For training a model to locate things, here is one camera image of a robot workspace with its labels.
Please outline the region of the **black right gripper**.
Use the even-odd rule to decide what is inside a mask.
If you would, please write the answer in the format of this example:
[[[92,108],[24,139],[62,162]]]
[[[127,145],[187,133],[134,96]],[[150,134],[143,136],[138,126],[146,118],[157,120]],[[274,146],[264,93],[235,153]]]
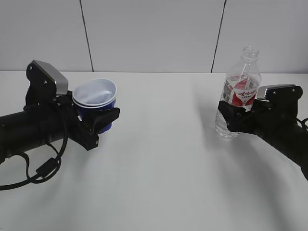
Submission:
[[[297,119],[296,122],[292,122],[277,118],[268,111],[267,103],[257,99],[253,101],[250,111],[225,101],[218,103],[218,110],[230,132],[252,134],[264,140],[290,140],[301,132]]]

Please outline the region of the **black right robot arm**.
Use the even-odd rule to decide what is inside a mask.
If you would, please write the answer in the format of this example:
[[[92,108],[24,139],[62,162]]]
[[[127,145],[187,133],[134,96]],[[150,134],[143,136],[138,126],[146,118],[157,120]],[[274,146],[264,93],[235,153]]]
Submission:
[[[298,125],[297,104],[254,100],[250,111],[220,101],[218,110],[231,132],[256,135],[297,164],[308,177],[308,131]]]

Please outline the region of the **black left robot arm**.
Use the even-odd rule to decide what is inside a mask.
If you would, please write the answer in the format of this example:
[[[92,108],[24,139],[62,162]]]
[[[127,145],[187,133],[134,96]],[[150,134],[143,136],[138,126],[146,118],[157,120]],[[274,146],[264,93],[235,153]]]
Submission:
[[[0,161],[67,137],[89,151],[99,134],[119,118],[117,107],[86,112],[79,119],[72,92],[46,102],[24,106],[23,111],[0,118]]]

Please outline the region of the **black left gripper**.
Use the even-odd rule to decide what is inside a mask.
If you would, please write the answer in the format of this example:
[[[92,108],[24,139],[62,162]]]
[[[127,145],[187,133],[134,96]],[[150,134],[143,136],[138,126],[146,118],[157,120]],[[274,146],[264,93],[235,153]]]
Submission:
[[[117,107],[91,110],[83,115],[83,123],[78,118],[77,107],[72,99],[72,91],[66,95],[57,96],[47,103],[51,112],[51,128],[47,135],[47,143],[67,137],[81,145],[87,151],[98,147],[98,134],[107,131],[107,128],[119,118],[120,109]]]

